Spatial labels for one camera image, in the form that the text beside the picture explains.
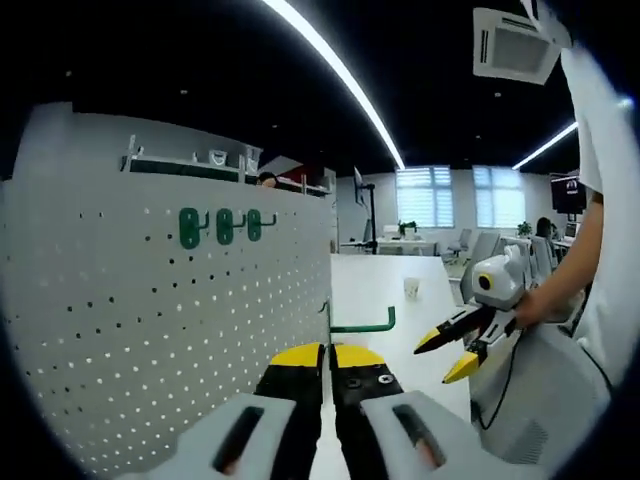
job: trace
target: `ceiling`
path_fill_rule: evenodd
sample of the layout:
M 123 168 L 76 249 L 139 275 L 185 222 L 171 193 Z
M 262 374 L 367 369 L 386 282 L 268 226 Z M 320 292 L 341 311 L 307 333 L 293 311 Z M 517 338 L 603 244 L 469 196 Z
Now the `ceiling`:
M 473 8 L 525 16 L 518 0 L 289 2 L 351 70 L 407 166 L 512 166 L 573 117 L 559 64 L 545 86 L 472 75 Z M 260 0 L 49 8 L 21 19 L 42 40 L 13 59 L 14 105 L 70 100 L 78 112 L 190 126 L 339 175 L 395 168 L 337 75 Z M 577 166 L 574 135 L 523 171 Z

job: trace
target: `window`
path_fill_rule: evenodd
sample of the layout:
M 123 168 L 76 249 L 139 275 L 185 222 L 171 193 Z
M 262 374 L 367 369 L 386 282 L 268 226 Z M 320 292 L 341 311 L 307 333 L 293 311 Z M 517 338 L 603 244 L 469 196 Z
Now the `window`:
M 453 227 L 453 194 L 449 167 L 396 172 L 398 220 L 418 227 Z
M 478 228 L 516 228 L 525 219 L 520 172 L 473 167 Z

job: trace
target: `white pegboard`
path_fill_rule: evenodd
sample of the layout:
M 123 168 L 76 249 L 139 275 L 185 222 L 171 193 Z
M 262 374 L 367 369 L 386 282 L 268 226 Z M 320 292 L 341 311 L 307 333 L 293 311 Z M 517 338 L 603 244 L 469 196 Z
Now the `white pegboard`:
M 327 342 L 323 199 L 163 175 L 28 178 L 4 188 L 5 327 L 37 408 L 87 472 L 153 468 L 199 417 L 253 392 L 275 353 Z M 211 213 L 190 251 L 183 207 Z M 222 246 L 220 208 L 278 221 Z

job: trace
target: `led light strip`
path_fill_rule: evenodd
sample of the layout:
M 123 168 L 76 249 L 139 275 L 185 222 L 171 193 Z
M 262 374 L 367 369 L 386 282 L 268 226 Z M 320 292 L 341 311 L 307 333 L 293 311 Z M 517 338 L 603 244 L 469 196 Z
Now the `led light strip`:
M 631 100 L 630 98 L 623 98 L 622 100 L 620 100 L 618 102 L 618 107 L 620 107 L 620 108 L 631 108 L 631 107 L 633 107 L 633 100 Z M 561 132 L 557 133 L 551 140 L 549 140 L 547 143 L 542 145 L 535 152 L 533 152 L 532 154 L 530 154 L 529 156 L 527 156 L 523 160 L 520 160 L 518 163 L 516 163 L 513 167 L 511 167 L 511 170 L 520 169 L 520 167 L 522 167 L 523 165 L 526 165 L 531 160 L 533 160 L 538 155 L 540 155 L 542 152 L 544 152 L 545 150 L 551 148 L 553 145 L 558 143 L 560 140 L 562 140 L 564 137 L 569 135 L 571 132 L 573 132 L 577 128 L 578 128 L 578 122 L 573 122 L 567 128 L 565 128 Z
M 293 28 L 295 28 L 311 44 L 311 46 L 315 48 L 320 55 L 322 55 L 322 58 L 325 59 L 329 66 L 333 68 L 347 88 L 351 91 L 351 94 L 356 98 L 362 109 L 369 116 L 374 127 L 378 130 L 380 137 L 382 137 L 382 140 L 386 143 L 389 152 L 398 165 L 398 168 L 400 170 L 404 170 L 402 157 L 393 143 L 391 135 L 389 135 L 389 132 L 387 132 L 387 129 L 382 123 L 378 112 L 373 108 L 373 105 L 371 105 L 371 102 L 360 85 L 358 85 L 358 82 L 356 82 L 353 75 L 351 75 L 351 72 L 347 69 L 344 63 L 342 63 L 342 60 L 340 60 L 325 39 L 316 32 L 316 30 L 304 19 L 304 17 L 302 17 L 302 15 L 300 15 L 284 0 L 262 1 L 272 8 L 278 15 L 284 18 Z

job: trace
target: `green hook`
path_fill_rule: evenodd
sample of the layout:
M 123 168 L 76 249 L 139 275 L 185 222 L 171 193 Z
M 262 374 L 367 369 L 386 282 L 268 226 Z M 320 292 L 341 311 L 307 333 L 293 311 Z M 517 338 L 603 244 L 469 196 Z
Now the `green hook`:
M 228 208 L 221 208 L 216 213 L 216 235 L 220 245 L 233 242 L 233 229 L 242 228 L 247 224 L 247 216 L 242 214 L 242 223 L 233 223 L 233 212 Z
M 389 321 L 384 325 L 363 325 L 360 327 L 334 327 L 330 328 L 331 333 L 371 333 L 371 332 L 388 332 L 396 325 L 396 309 L 395 307 L 387 308 Z
M 180 244 L 184 249 L 192 250 L 200 244 L 200 230 L 209 228 L 209 212 L 204 218 L 204 225 L 200 225 L 200 215 L 195 208 L 180 210 Z
M 249 240 L 257 242 L 262 238 L 262 227 L 271 227 L 278 222 L 278 215 L 273 214 L 273 220 L 271 223 L 262 223 L 262 216 L 256 209 L 251 209 L 247 212 L 247 233 L 249 234 Z

